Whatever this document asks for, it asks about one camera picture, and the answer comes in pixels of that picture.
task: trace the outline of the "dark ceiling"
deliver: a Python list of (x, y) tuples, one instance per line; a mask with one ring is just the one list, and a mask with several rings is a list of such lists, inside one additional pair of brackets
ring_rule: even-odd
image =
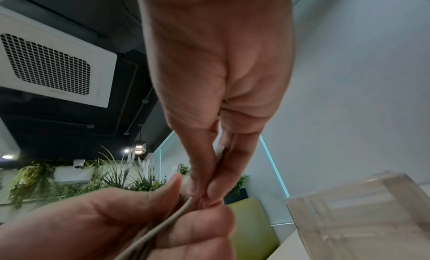
[[(45, 8), (37, 0), (30, 1)], [(75, 1), (74, 7), (78, 6), (90, 10), (91, 2)], [(61, 9), (53, 10), (52, 6), (46, 8), (67, 18), (59, 12)], [(90, 29), (91, 24), (84, 17), (85, 14), (82, 16), (82, 23), (79, 17), (74, 17), (71, 21)], [(121, 16), (116, 16), (114, 24), (120, 23), (118, 17)], [(100, 25), (101, 21), (106, 23), (106, 19), (99, 20), (96, 27), (98, 30), (112, 28), (103, 27)], [(147, 121), (158, 99), (152, 90), (146, 55), (131, 50), (117, 53), (117, 56), (107, 108), (0, 88), (0, 117), (21, 148), (20, 161), (95, 159), (99, 157), (98, 152), (102, 151), (101, 146), (110, 150), (116, 158), (122, 157), (121, 150), (131, 145), (138, 136), (140, 128), (137, 124)], [(154, 150), (170, 131), (165, 125), (162, 110), (157, 110), (157, 114), (156, 117), (161, 117), (161, 122), (164, 123), (157, 125), (160, 131), (153, 131), (160, 136), (153, 138), (148, 151)]]

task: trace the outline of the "fingernail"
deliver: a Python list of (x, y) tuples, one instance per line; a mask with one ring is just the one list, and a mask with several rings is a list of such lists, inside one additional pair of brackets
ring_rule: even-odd
[(197, 189), (198, 189), (198, 187), (197, 187), (196, 182), (195, 182), (194, 180), (192, 180), (192, 179), (191, 179), (191, 180), (188, 182), (188, 194), (189, 194), (190, 196), (195, 195), (195, 194), (197, 193)]

